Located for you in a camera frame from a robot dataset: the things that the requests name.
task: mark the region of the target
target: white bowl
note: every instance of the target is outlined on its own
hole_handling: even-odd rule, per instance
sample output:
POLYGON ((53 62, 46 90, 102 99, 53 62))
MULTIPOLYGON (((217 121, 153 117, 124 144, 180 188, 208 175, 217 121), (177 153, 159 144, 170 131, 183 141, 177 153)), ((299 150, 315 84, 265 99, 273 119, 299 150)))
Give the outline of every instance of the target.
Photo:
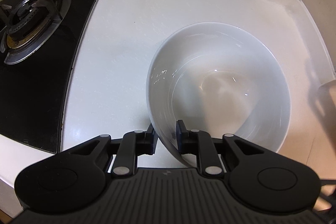
POLYGON ((188 130, 215 138, 232 133, 275 152, 287 134, 290 97, 278 62, 232 25, 196 23, 168 37, 150 65, 146 93, 155 131, 184 163, 176 143, 179 119, 188 130))

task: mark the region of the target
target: wooden floor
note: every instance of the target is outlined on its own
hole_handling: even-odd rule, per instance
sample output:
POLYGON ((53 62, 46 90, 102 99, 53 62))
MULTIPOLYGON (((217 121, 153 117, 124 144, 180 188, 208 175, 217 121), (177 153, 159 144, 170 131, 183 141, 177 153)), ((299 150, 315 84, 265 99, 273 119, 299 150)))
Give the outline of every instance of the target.
POLYGON ((10 216, 8 216, 7 214, 5 214, 3 211, 0 210, 0 220, 3 223, 7 224, 9 221, 12 220, 12 218, 10 216))

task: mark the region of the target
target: countertop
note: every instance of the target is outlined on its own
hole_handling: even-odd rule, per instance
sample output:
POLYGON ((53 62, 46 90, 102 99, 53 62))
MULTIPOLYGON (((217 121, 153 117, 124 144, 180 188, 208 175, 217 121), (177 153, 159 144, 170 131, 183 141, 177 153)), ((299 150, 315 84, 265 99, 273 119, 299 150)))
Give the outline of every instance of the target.
MULTIPOLYGON (((257 37, 278 60, 288 83, 291 118, 280 153, 311 166, 321 177, 336 172, 330 121, 313 106, 331 108, 333 85, 319 89, 310 55, 290 11, 267 0, 98 0, 82 37, 68 89, 63 149, 100 134, 121 138, 149 123, 146 77, 160 44, 178 29, 202 21, 235 25, 257 37)), ((51 154, 0 135, 0 179, 13 187, 26 166, 51 154)), ((181 167, 158 142, 139 166, 181 167)))

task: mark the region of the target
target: metal rivet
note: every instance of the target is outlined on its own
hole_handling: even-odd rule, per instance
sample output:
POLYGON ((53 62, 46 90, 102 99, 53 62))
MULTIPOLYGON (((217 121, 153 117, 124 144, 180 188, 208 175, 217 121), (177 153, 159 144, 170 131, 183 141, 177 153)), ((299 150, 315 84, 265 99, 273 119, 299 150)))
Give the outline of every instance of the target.
POLYGON ((218 167, 218 166, 208 166, 205 169, 206 173, 208 173, 209 175, 218 175, 220 174, 223 170, 218 167))
POLYGON ((113 173, 115 173, 116 175, 126 175, 129 173, 129 168, 127 168, 126 166, 118 166, 113 169, 113 173))

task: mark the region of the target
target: bowl rim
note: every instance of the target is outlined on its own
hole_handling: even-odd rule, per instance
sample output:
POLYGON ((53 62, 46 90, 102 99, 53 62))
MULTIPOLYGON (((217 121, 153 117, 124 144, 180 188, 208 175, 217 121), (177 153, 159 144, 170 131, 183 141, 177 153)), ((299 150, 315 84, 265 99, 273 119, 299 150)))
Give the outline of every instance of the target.
MULTIPOLYGON (((276 61, 276 63, 278 64, 278 67, 280 68, 281 70, 281 73, 283 75, 283 78, 285 80, 285 84, 286 84, 286 88, 287 88, 287 92, 288 92, 288 97, 289 97, 289 119, 288 119, 288 125, 287 125, 287 129, 286 129, 286 132, 285 132, 285 135, 282 139, 282 142, 279 146, 279 148, 276 150, 276 153, 279 152, 279 150, 281 149, 281 147, 283 146, 284 142, 285 142, 285 139, 287 138, 287 135, 288 135, 288 130, 289 130, 289 125, 291 123, 291 116, 292 116, 292 100, 291 100, 291 94, 290 94, 290 90, 289 90, 289 87, 288 87, 288 82, 287 82, 287 79, 286 79, 286 76, 283 72, 283 69, 281 67, 281 65, 279 64, 278 60, 275 58, 275 56, 273 55, 273 53, 268 49, 268 47, 265 46, 264 43, 262 43, 258 38, 256 38, 254 35, 252 35, 251 33, 249 33, 248 31, 245 31, 244 29, 242 28, 239 28, 237 26, 234 26, 234 25, 231 25, 231 24, 228 24, 228 23, 224 23, 224 22, 217 22, 217 21, 201 21, 201 22, 196 22, 196 23, 193 23, 193 24, 190 24, 190 25, 187 25, 187 26, 184 26, 180 29, 178 29, 177 31, 173 32, 170 36, 168 36, 165 40, 163 40, 163 42, 161 43, 161 45, 159 46, 159 48, 156 50, 152 60, 151 60, 151 64, 148 68, 148 72, 147 72, 147 78, 146 78, 146 104, 147 104, 147 110, 148 110, 148 115, 149 115, 149 118, 151 120, 151 123, 154 127, 154 130, 156 128, 156 125, 155 125, 155 121, 153 119, 153 115, 152 115, 152 112, 151 112, 151 108, 150 108, 150 102, 149 102, 149 84, 150 84, 150 76, 151 76, 151 72, 152 72, 152 69, 153 69, 153 66, 154 66, 154 62, 157 58, 157 56, 159 55, 159 53, 161 52, 162 48, 168 43, 168 41, 170 41, 170 39, 172 37, 174 37, 175 35, 177 35, 178 33, 182 32, 183 30, 187 29, 187 28, 190 28, 190 27, 194 27, 194 26, 197 26, 197 25, 210 25, 210 24, 218 24, 218 25, 226 25, 230 28, 235 28, 235 29, 239 29, 241 30, 242 32, 245 32, 246 34, 248 34, 249 36, 253 37, 254 39, 258 40, 263 46, 264 48, 273 56, 274 60, 276 61)), ((177 160, 179 160, 182 164, 186 165, 187 167, 193 167, 189 162, 187 162, 183 157, 182 155, 178 152, 177 148, 173 145, 172 142, 169 141, 169 139, 166 137, 166 136, 162 136, 161 132, 156 132, 157 135, 159 136, 159 139, 160 141, 163 143, 163 145, 166 147, 166 149, 169 151, 169 153, 171 153, 177 160)))

